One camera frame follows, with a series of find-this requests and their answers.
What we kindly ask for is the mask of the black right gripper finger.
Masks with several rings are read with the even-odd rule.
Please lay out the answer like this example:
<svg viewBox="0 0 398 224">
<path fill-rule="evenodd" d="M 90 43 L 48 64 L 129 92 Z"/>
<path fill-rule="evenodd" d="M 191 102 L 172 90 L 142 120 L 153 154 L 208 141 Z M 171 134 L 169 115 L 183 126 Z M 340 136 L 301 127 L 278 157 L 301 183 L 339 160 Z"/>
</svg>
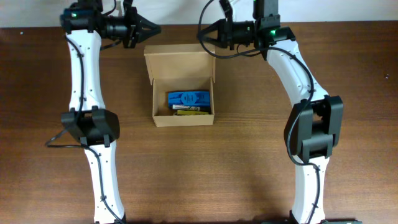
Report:
<svg viewBox="0 0 398 224">
<path fill-rule="evenodd" d="M 212 38 L 208 36 L 198 36 L 201 45 L 210 44 L 221 48 L 221 41 L 219 38 Z"/>
<path fill-rule="evenodd" d="M 216 32 L 219 30 L 219 26 L 220 26 L 221 22 L 220 21 L 216 21 L 213 24 L 209 25 L 208 27 L 202 29 L 201 28 L 201 24 L 198 25 L 198 33 L 197 33 L 197 37 L 198 38 L 204 38 L 204 36 L 206 36 L 207 34 L 210 34 L 212 32 Z"/>
</svg>

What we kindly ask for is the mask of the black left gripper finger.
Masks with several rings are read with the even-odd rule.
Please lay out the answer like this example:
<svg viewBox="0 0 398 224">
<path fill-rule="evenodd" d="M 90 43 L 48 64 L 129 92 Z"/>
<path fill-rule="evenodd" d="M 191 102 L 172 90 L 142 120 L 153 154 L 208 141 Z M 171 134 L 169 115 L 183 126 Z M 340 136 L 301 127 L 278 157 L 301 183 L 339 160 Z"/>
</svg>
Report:
<svg viewBox="0 0 398 224">
<path fill-rule="evenodd" d="M 145 30 L 161 30 L 160 26 L 147 20 L 145 17 L 140 14 L 137 15 L 140 26 Z"/>
<path fill-rule="evenodd" d="M 137 43 L 141 43 L 160 33 L 161 29 L 142 29 L 137 37 Z"/>
</svg>

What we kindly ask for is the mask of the brown cardboard box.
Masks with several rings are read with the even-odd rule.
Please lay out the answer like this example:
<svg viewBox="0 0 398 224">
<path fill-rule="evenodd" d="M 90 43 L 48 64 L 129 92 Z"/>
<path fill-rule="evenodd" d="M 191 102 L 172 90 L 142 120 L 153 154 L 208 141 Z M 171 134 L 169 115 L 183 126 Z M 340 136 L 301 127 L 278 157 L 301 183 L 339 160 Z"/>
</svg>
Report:
<svg viewBox="0 0 398 224">
<path fill-rule="evenodd" d="M 144 56 L 153 87 L 152 117 L 155 125 L 212 125 L 215 118 L 213 84 L 215 58 L 200 44 L 147 45 Z M 176 91 L 208 91 L 210 111 L 203 115 L 176 115 L 169 106 L 168 94 Z"/>
</svg>

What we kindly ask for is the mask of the blue whiteboard eraser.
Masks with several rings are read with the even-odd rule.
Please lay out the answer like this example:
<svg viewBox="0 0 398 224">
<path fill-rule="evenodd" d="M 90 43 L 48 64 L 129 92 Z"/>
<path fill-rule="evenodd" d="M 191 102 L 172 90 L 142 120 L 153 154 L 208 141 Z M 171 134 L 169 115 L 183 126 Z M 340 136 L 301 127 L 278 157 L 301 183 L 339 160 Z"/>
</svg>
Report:
<svg viewBox="0 0 398 224">
<path fill-rule="evenodd" d="M 167 93 L 167 102 L 172 105 L 210 107 L 209 91 L 174 91 Z"/>
</svg>

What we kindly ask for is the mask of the black whiteboard marker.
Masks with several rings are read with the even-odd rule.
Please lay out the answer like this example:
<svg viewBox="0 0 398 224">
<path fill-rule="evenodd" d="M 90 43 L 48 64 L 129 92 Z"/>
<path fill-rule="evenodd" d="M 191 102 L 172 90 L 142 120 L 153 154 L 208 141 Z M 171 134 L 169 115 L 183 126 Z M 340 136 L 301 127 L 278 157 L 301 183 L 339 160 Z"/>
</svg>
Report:
<svg viewBox="0 0 398 224">
<path fill-rule="evenodd" d="M 209 107 L 202 106 L 188 106 L 188 105 L 172 105 L 173 110 L 186 110 L 186 111 L 206 111 L 209 112 Z"/>
</svg>

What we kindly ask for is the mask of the yellow highlighter pen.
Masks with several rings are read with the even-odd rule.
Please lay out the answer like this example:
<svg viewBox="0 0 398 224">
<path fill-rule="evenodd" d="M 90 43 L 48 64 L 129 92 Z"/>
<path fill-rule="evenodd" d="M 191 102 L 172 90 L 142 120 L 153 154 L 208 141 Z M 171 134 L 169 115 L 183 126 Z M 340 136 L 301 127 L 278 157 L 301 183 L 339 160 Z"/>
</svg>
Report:
<svg viewBox="0 0 398 224">
<path fill-rule="evenodd" d="M 177 110 L 174 116 L 208 115 L 207 111 Z"/>
</svg>

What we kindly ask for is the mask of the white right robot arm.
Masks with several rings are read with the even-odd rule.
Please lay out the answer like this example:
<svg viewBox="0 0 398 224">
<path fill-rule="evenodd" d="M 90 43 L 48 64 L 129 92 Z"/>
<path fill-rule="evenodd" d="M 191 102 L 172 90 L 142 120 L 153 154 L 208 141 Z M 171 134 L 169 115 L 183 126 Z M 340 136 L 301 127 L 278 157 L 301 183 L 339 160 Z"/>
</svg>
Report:
<svg viewBox="0 0 398 224">
<path fill-rule="evenodd" d="M 278 1 L 253 2 L 253 21 L 233 21 L 233 7 L 220 0 L 224 18 L 198 28 L 197 38 L 207 44 L 236 50 L 233 57 L 261 55 L 280 78 L 292 105 L 284 129 L 289 159 L 295 165 L 295 199 L 289 223 L 326 223 L 323 208 L 325 172 L 338 144 L 343 101 L 330 96 L 307 67 L 292 29 L 280 24 Z"/>
</svg>

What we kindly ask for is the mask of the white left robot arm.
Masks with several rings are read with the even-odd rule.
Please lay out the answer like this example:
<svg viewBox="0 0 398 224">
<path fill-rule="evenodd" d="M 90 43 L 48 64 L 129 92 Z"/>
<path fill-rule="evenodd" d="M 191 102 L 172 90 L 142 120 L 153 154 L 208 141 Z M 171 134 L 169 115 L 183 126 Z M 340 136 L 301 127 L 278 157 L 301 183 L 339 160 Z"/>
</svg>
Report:
<svg viewBox="0 0 398 224">
<path fill-rule="evenodd" d="M 69 110 L 62 114 L 66 131 L 84 150 L 89 163 L 95 200 L 95 223 L 125 223 L 116 173 L 118 116 L 107 110 L 101 93 L 100 52 L 104 39 L 126 49 L 161 32 L 160 26 L 138 14 L 132 1 L 123 1 L 122 16 L 103 12 L 101 1 L 77 1 L 60 16 L 68 44 L 72 93 Z"/>
</svg>

